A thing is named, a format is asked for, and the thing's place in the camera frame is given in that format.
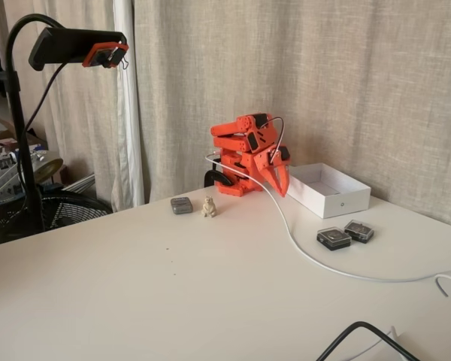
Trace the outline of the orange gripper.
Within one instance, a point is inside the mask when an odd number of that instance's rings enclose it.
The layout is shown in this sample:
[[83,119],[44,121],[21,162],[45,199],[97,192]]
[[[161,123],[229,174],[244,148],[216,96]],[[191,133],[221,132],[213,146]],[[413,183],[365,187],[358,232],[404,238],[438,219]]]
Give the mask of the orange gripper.
[[284,197],[289,188],[290,154],[286,146],[271,145],[253,157],[260,175]]

